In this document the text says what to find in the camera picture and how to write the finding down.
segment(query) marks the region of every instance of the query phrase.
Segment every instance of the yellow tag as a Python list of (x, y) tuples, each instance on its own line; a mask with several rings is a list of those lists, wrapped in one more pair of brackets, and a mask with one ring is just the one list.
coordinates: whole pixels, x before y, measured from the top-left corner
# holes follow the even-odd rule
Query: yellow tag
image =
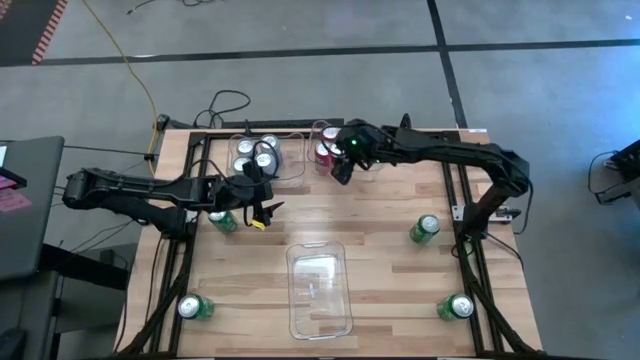
[(257, 220), (251, 220), (251, 225), (253, 225), (254, 227), (256, 227), (256, 228), (258, 228), (258, 229), (260, 229), (262, 231), (264, 231), (264, 228), (265, 228), (264, 224), (259, 222), (259, 221), (257, 221)]

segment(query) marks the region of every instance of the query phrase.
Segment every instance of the clear plastic container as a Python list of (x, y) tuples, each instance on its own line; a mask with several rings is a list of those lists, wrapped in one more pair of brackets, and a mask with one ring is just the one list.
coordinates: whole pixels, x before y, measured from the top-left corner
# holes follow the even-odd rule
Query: clear plastic container
[(287, 250), (289, 331), (299, 340), (332, 339), (353, 328), (344, 246), (315, 242)]

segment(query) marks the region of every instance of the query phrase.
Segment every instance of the orange striped tape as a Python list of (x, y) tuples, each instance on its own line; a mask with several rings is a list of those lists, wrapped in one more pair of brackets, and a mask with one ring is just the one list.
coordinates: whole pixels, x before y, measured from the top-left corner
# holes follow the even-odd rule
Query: orange striped tape
[(33, 52), (31, 64), (38, 65), (42, 61), (42, 59), (44, 59), (44, 54), (45, 52), (47, 52), (47, 47), (49, 47), (49, 43), (53, 38), (53, 33), (56, 31), (56, 27), (58, 27), (58, 24), (60, 23), (60, 19), (62, 19), (62, 14), (64, 13), (64, 9), (67, 7), (67, 2), (68, 0), (58, 0), (55, 9), (53, 9), (51, 17), (49, 18), (49, 23), (47, 23), (47, 26), (44, 29), (44, 33), (42, 33), (42, 36), (40, 37), (40, 42)]

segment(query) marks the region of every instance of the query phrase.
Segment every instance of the concrete floor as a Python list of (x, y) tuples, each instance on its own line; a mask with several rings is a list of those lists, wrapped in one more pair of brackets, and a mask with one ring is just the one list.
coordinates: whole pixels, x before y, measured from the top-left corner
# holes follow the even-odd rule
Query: concrete floor
[[(197, 9), (158, 0), (125, 15), (137, 3), (91, 1), (129, 55), (435, 44), (427, 4), (418, 0), (226, 0)], [(437, 4), (450, 44), (640, 38), (637, 1)], [(46, 58), (115, 55), (81, 1), (71, 0)], [(625, 200), (599, 206), (587, 192), (586, 176), (595, 154), (640, 137), (640, 47), (459, 52), (451, 59), (469, 127), (489, 129), (493, 141), (531, 163), (536, 195), (529, 229), (517, 241), (544, 348), (555, 355), (635, 358), (640, 214)], [(437, 53), (165, 62), (135, 69), (158, 110), (182, 120), (204, 109), (215, 91), (236, 89), (253, 102), (229, 120), (357, 116), (394, 124), (409, 112), (415, 126), (456, 126)], [(57, 134), (73, 145), (146, 150), (151, 110), (123, 65), (0, 68), (0, 79), (0, 138)], [(222, 100), (220, 108), (239, 101)], [(83, 166), (122, 170), (139, 160), (67, 149), (59, 184)], [(148, 170), (142, 164), (130, 173)], [(604, 171), (595, 178), (602, 187), (616, 181)], [(513, 204), (524, 208), (524, 200)], [(125, 220), (100, 210), (54, 209), (47, 242), (65, 239), (65, 248)], [(139, 231), (131, 226), (109, 245), (135, 243)], [(82, 336), (100, 343), (97, 338), (112, 339), (114, 331)], [(61, 359), (86, 355), (83, 343), (63, 341)]]

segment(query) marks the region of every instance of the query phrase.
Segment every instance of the soda can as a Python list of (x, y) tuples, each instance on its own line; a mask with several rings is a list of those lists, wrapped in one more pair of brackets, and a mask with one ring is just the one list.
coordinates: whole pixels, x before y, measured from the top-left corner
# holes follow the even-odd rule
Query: soda can
[(209, 221), (215, 226), (220, 232), (229, 234), (238, 228), (238, 222), (236, 221), (236, 217), (230, 211), (222, 211), (218, 213), (210, 213)]
[(333, 165), (333, 156), (329, 154), (329, 150), (322, 144), (316, 145), (316, 172), (322, 176), (326, 176), (331, 172)]
[(324, 141), (335, 142), (339, 132), (338, 127), (328, 127), (322, 131), (321, 136)]
[(436, 305), (438, 316), (444, 321), (467, 319), (474, 308), (473, 301), (465, 294), (453, 294)]
[(253, 140), (244, 139), (236, 145), (236, 152), (240, 157), (251, 158), (253, 156)]
[(440, 223), (434, 215), (423, 215), (418, 223), (413, 225), (409, 236), (416, 244), (425, 245), (440, 231)]
[(262, 138), (260, 138), (260, 140), (271, 145), (273, 147), (273, 150), (275, 151), (275, 154), (273, 153), (271, 148), (265, 143), (260, 143), (260, 152), (270, 153), (271, 155), (277, 156), (278, 160), (280, 161), (280, 164), (282, 164), (282, 150), (280, 149), (280, 140), (278, 140), (278, 138), (272, 134), (264, 135), (262, 136)]
[(215, 306), (211, 299), (204, 296), (189, 294), (178, 303), (178, 313), (183, 319), (204, 320), (213, 315)]
[(256, 156), (256, 163), (267, 175), (275, 175), (276, 161), (275, 158), (269, 153), (262, 153)]
[(233, 161), (233, 173), (236, 175), (244, 175), (244, 170), (242, 169), (242, 165), (251, 161), (249, 158), (239, 157)]

